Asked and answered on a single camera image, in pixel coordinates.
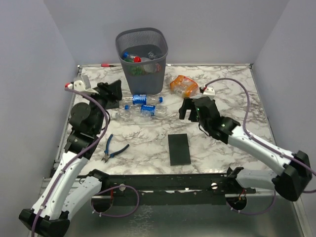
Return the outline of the crushed orange plastic bottle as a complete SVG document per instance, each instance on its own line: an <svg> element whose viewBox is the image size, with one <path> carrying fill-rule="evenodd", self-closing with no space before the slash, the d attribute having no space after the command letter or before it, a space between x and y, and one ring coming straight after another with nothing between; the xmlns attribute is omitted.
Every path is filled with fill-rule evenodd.
<svg viewBox="0 0 316 237"><path fill-rule="evenodd" d="M182 98L194 96L199 91L198 84L184 75L178 75L169 85L170 90Z"/></svg>

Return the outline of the green plastic bottle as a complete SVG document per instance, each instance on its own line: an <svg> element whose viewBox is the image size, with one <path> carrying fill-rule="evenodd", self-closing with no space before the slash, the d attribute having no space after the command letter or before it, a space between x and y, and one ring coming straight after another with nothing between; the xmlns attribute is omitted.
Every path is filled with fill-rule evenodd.
<svg viewBox="0 0 316 237"><path fill-rule="evenodd" d="M138 56L134 58L125 58L125 62L141 63L141 58ZM131 76L143 76L145 74L145 71L141 66L127 66L127 70Z"/></svg>

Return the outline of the red label clear bottle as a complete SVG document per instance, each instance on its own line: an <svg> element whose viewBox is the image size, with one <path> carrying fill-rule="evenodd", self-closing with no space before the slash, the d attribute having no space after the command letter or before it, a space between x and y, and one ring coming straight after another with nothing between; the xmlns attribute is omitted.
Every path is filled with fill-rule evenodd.
<svg viewBox="0 0 316 237"><path fill-rule="evenodd" d="M143 65L140 66L140 68L143 69L145 72L147 72L147 73L154 73L155 72L155 69L154 69L155 66L152 63L152 60L150 60L149 58L141 57L140 63L144 63Z"/></svg>

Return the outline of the small orange juice bottle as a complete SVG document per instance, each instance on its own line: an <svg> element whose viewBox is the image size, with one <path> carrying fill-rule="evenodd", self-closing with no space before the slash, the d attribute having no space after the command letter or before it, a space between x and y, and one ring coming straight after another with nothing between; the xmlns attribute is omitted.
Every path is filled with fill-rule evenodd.
<svg viewBox="0 0 316 237"><path fill-rule="evenodd" d="M161 71L161 65L160 65L160 63L156 63L154 69L155 69L155 72L156 72L156 73L160 72L160 71Z"/></svg>

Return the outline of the Starbucks latte bottle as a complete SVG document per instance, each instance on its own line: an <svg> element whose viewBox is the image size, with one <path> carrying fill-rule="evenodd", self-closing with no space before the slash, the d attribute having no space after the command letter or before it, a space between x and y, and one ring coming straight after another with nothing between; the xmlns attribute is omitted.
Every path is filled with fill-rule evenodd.
<svg viewBox="0 0 316 237"><path fill-rule="evenodd" d="M155 60L155 59L158 59L159 56L158 56L154 51L150 51L150 52L148 53L148 58L149 58L150 60Z"/></svg>

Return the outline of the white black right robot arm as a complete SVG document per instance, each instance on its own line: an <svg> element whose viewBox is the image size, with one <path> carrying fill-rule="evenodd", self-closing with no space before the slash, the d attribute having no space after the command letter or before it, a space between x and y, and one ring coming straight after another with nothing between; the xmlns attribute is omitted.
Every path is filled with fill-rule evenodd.
<svg viewBox="0 0 316 237"><path fill-rule="evenodd" d="M207 136L252 155L270 168L270 171L241 168L227 180L230 192L261 188L276 191L286 200L296 201L311 181L310 161L305 152L293 153L248 132L238 121L221 116L215 100L209 97L185 98L179 109L180 119L184 119L187 110L191 111L189 120L197 122Z"/></svg>

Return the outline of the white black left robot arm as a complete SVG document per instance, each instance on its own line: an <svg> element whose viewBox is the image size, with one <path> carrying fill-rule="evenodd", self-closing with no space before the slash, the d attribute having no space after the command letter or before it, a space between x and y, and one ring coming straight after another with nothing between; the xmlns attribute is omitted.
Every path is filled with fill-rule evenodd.
<svg viewBox="0 0 316 237"><path fill-rule="evenodd" d="M65 90L82 96L89 103L81 102L72 107L69 120L72 132L59 166L36 203L19 215L32 236L63 237L82 206L94 194L103 195L109 189L107 175L93 171L77 190L71 191L107 131L107 105L122 99L121 80L100 82L95 88L89 82L76 80L66 84Z"/></svg>

